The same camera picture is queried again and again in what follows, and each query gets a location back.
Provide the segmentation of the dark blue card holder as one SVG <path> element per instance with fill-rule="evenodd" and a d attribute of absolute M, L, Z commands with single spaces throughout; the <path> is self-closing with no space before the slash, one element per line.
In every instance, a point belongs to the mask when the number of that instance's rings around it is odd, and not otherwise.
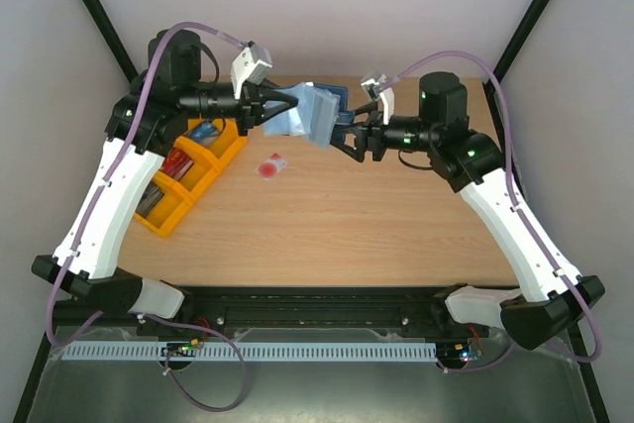
<path fill-rule="evenodd" d="M 348 110 L 348 88 L 316 82 L 301 82 L 274 91 L 298 100 L 290 108 L 263 124 L 265 136 L 301 137 L 327 149 L 341 113 Z"/>

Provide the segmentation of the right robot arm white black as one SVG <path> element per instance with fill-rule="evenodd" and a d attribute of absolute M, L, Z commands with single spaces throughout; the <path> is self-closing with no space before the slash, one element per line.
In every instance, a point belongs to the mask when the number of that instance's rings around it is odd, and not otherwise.
<path fill-rule="evenodd" d="M 430 169 L 476 212 L 518 282 L 507 290 L 466 284 L 445 289 L 435 297 L 434 328 L 446 336 L 466 324 L 498 328 L 533 350 L 578 322 L 605 288 L 558 250 L 517 189 L 500 147 L 471 129 L 468 92 L 459 78 L 443 71 L 422 76 L 415 116 L 394 115 L 394 94 L 385 82 L 382 75 L 363 80 L 370 103 L 354 113 L 366 119 L 337 128 L 332 146 L 356 161 L 380 161 L 388 150 L 426 154 Z"/>

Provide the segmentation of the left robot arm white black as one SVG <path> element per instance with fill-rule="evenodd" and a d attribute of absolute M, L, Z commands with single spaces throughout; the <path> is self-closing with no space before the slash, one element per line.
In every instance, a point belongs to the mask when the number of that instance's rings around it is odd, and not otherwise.
<path fill-rule="evenodd" d="M 232 39 L 239 49 L 230 79 L 204 82 L 208 48 L 191 29 L 162 31 L 149 44 L 149 66 L 118 101 L 105 129 L 101 160 L 80 211 L 49 256 L 31 271 L 104 313 L 177 316 L 187 297 L 178 287 L 118 266 L 123 238 L 143 192 L 191 119 L 230 119 L 244 136 L 296 99 L 271 87 L 269 51 Z"/>

